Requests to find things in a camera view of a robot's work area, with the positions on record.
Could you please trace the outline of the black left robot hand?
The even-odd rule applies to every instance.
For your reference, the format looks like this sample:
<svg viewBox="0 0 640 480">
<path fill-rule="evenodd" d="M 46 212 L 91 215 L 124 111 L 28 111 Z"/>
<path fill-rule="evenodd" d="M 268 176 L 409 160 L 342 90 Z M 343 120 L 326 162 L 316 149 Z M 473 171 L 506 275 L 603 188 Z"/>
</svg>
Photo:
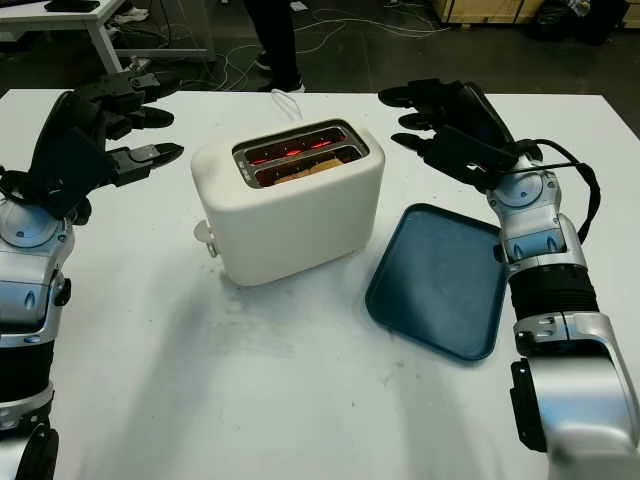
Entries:
<svg viewBox="0 0 640 480">
<path fill-rule="evenodd" d="M 125 71 L 64 92 L 36 142 L 30 181 L 40 188 L 122 186 L 178 159 L 184 147 L 171 142 L 114 150 L 106 143 L 134 130 L 172 125 L 173 114 L 150 104 L 176 92 L 179 84 L 173 74 Z"/>
</svg>

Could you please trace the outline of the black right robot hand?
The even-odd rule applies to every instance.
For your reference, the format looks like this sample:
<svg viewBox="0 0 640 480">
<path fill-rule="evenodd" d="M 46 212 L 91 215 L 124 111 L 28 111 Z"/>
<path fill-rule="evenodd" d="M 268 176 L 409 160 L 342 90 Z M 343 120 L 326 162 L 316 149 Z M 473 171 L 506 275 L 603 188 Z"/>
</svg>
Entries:
<svg viewBox="0 0 640 480">
<path fill-rule="evenodd" d="M 473 82 L 413 80 L 380 91 L 378 99 L 389 107 L 413 110 L 399 119 L 408 130 L 436 132 L 449 126 L 492 147 L 514 142 L 483 90 Z"/>
</svg>

